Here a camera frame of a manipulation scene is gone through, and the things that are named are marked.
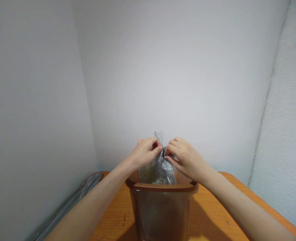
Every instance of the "hand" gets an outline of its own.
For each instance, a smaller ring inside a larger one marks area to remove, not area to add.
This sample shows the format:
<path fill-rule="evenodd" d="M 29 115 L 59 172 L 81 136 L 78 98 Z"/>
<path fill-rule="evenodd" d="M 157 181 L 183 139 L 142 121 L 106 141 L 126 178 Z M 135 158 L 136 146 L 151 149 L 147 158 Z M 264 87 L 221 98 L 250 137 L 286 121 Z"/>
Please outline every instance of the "hand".
<path fill-rule="evenodd" d="M 139 139 L 137 146 L 127 158 L 134 170 L 152 163 L 162 151 L 162 145 L 157 138 Z"/>
<path fill-rule="evenodd" d="M 215 171 L 201 155 L 183 138 L 176 137 L 166 147 L 165 159 L 171 162 L 178 171 L 201 184 L 209 181 Z"/>

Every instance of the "left hand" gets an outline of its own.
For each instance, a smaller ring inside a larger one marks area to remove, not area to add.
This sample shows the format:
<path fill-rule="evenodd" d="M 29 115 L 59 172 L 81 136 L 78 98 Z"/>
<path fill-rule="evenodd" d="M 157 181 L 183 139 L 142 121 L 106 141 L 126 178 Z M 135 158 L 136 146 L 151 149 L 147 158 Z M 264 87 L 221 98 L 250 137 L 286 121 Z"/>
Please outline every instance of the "left hand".
<path fill-rule="evenodd" d="M 157 138 L 139 139 L 137 146 L 127 158 L 132 167 L 137 170 L 152 163 L 162 151 L 162 145 Z"/>

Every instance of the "forearm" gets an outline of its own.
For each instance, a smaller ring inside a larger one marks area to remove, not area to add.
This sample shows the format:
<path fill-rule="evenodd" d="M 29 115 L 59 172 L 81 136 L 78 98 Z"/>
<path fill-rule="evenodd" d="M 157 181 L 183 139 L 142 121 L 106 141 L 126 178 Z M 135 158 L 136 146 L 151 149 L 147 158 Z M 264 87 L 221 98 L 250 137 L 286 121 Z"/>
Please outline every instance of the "forearm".
<path fill-rule="evenodd" d="M 204 186 L 220 201 L 250 240 L 296 240 L 277 220 L 215 170 Z"/>
<path fill-rule="evenodd" d="M 112 199 L 132 171 L 126 161 L 121 162 L 71 209 L 46 240 L 89 240 Z"/>

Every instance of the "brown trash can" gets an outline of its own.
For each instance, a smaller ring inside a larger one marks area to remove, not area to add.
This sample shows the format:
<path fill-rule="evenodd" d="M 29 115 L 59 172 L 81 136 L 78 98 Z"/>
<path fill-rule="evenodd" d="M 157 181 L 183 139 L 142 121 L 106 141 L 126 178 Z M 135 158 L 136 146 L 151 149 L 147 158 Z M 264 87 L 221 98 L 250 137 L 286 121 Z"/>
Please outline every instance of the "brown trash can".
<path fill-rule="evenodd" d="M 176 185 L 139 183 L 138 171 L 127 180 L 138 236 L 142 241 L 185 240 L 189 201 L 198 183 L 176 172 Z"/>

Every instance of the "finger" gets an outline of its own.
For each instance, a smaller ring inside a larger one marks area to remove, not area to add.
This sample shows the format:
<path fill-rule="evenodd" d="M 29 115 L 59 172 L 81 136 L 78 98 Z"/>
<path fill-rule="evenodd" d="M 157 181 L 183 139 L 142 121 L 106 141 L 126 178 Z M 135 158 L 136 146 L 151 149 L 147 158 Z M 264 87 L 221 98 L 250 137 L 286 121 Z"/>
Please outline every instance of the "finger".
<path fill-rule="evenodd" d="M 147 143 L 149 143 L 149 145 L 151 145 L 151 146 L 153 146 L 154 144 L 158 147 L 162 146 L 162 144 L 159 142 L 159 140 L 157 140 L 156 137 L 152 137 L 152 138 L 147 139 Z"/>
<path fill-rule="evenodd" d="M 165 156 L 165 159 L 167 161 L 169 161 L 171 164 L 173 164 L 174 167 L 176 167 L 177 170 L 180 171 L 180 169 L 181 169 L 181 163 L 179 161 L 177 161 L 176 159 L 174 159 L 173 157 L 170 157 L 170 156 Z"/>
<path fill-rule="evenodd" d="M 158 156 L 159 153 L 161 153 L 162 151 L 162 147 L 156 147 L 154 150 L 151 151 L 152 155 L 154 158 L 156 158 L 156 156 Z"/>
<path fill-rule="evenodd" d="M 169 156 L 170 153 L 177 156 L 177 154 L 179 153 L 179 148 L 169 143 L 166 147 L 165 156 Z"/>
<path fill-rule="evenodd" d="M 169 142 L 169 144 L 172 144 L 172 145 L 174 145 L 176 147 L 182 147 L 183 146 L 183 143 L 182 142 L 178 142 L 178 141 L 175 141 L 175 140 L 171 140 Z"/>
<path fill-rule="evenodd" d="M 180 138 L 180 137 L 175 137 L 174 138 L 174 141 L 178 141 L 178 142 L 185 142 L 185 139 L 183 139 L 183 138 Z"/>

